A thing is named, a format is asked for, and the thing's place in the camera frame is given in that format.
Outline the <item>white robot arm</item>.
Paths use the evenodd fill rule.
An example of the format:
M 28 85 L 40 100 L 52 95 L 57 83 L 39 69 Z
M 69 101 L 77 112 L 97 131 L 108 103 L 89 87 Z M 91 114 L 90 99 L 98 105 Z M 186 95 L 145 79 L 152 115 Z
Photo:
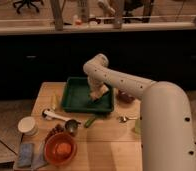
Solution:
M 140 101 L 143 171 L 196 171 L 196 151 L 188 96 L 178 85 L 108 68 L 98 54 L 83 65 L 89 78 Z

